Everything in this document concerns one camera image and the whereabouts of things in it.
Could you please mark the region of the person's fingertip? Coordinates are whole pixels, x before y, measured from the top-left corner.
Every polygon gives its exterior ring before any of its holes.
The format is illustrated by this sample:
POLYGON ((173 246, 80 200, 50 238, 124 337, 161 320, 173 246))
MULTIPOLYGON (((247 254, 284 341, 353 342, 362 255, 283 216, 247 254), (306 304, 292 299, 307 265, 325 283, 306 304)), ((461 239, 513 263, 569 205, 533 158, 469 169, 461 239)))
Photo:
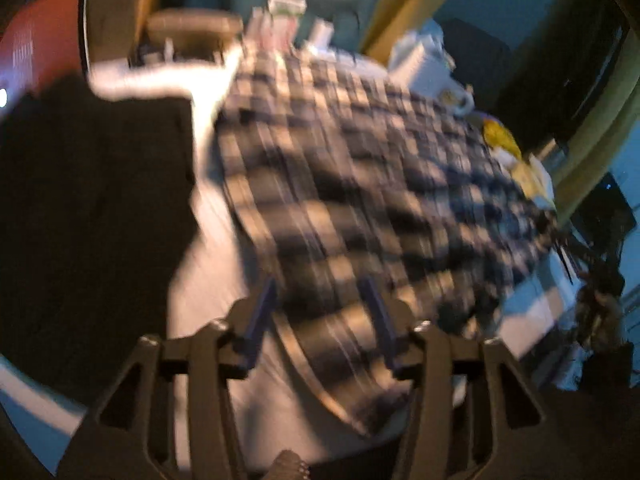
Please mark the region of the person's fingertip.
POLYGON ((264 480, 309 480, 308 465, 293 451, 283 450, 262 477, 264 480))

